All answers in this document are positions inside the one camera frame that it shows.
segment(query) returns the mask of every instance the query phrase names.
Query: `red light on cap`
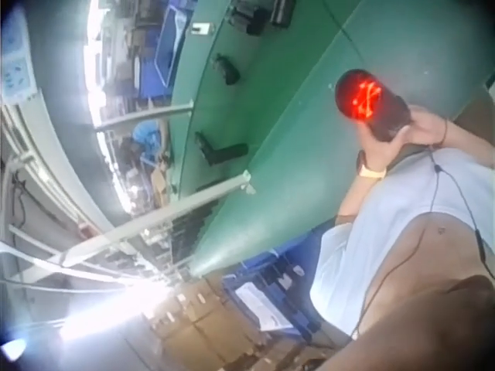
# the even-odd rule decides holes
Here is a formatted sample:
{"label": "red light on cap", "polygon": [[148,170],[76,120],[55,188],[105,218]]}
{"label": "red light on cap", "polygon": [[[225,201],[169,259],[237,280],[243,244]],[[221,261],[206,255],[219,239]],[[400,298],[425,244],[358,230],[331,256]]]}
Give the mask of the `red light on cap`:
{"label": "red light on cap", "polygon": [[365,70],[350,70],[336,84],[336,103],[348,118],[369,121],[377,108],[383,85]]}

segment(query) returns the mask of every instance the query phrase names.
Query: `skin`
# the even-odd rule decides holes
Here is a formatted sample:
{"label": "skin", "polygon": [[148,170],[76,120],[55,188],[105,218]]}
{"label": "skin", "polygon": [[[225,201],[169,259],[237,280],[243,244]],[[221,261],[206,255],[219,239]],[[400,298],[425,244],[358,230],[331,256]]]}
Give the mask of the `skin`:
{"label": "skin", "polygon": [[[411,117],[391,143],[377,141],[366,125],[357,125],[369,169],[383,171],[406,144],[458,148],[493,168],[487,141],[420,107],[411,106]],[[377,182],[356,177],[337,223],[353,222]],[[489,349],[495,348],[493,283],[480,262],[474,231],[456,218],[426,213],[412,220],[371,282],[368,305],[358,340],[320,369],[495,369],[495,364],[480,365],[490,350],[495,355]]]}
{"label": "skin", "polygon": [[472,276],[410,297],[320,370],[488,370],[494,353],[495,291]]}

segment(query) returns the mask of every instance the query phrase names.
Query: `white t-shirt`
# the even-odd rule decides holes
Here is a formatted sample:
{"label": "white t-shirt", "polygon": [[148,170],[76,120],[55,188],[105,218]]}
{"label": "white t-shirt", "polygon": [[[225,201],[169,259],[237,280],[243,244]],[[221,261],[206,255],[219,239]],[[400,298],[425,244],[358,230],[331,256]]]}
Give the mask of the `white t-shirt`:
{"label": "white t-shirt", "polygon": [[[433,157],[459,183],[481,237],[493,250],[493,170],[452,148],[435,151]],[[435,186],[428,153],[408,157],[373,187],[352,224],[323,235],[310,297],[326,321],[351,335],[374,275],[402,230],[430,210]],[[443,172],[432,211],[473,227],[459,190]]]}

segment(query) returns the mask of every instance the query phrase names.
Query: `yellow watch strap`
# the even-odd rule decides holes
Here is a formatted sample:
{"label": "yellow watch strap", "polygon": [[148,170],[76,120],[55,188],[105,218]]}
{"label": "yellow watch strap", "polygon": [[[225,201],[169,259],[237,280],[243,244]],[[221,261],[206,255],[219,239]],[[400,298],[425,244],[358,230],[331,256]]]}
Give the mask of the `yellow watch strap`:
{"label": "yellow watch strap", "polygon": [[359,170],[359,176],[364,178],[373,178],[373,179],[383,179],[387,174],[387,169],[383,172],[374,172],[373,170],[368,169],[366,166],[361,165]]}

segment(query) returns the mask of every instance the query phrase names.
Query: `bare chest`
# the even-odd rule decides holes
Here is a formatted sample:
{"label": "bare chest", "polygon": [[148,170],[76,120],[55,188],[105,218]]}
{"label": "bare chest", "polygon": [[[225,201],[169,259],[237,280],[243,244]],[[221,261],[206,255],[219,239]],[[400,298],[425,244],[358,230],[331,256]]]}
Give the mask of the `bare chest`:
{"label": "bare chest", "polygon": [[367,290],[360,333],[413,294],[474,274],[487,272],[471,227],[447,214],[416,217],[399,236]]}

